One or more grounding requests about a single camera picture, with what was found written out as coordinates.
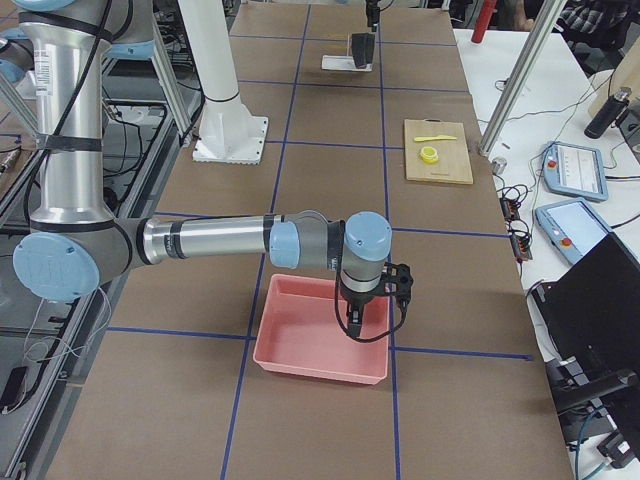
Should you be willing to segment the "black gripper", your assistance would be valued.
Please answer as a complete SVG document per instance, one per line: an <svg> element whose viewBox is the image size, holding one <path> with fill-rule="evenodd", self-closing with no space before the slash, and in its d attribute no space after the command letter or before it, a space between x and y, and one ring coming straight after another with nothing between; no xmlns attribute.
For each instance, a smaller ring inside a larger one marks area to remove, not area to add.
<svg viewBox="0 0 640 480"><path fill-rule="evenodd" d="M367 8L367 27L372 32L377 32L378 11L380 10L379 0L367 0L366 8Z"/></svg>
<svg viewBox="0 0 640 480"><path fill-rule="evenodd" d="M385 294L378 288L372 291L358 292L348 287L341 287L340 294L347 304L348 333L353 336L359 336L362 327L361 315L364 314L365 306L376 298L384 297Z"/></svg>

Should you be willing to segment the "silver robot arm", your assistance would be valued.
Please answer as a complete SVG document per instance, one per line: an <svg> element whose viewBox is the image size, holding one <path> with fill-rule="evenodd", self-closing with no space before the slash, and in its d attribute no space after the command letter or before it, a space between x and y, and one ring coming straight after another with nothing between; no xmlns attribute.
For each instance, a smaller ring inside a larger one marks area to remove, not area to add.
<svg viewBox="0 0 640 480"><path fill-rule="evenodd" d="M148 1L23 1L19 24L34 48L41 200L13 253L35 295L70 302L131 269L166 259L265 253L280 268L336 274L341 329L361 339L364 309L396 292L392 231L374 212L329 221L293 215L119 219L103 198L101 60L153 40Z"/></svg>

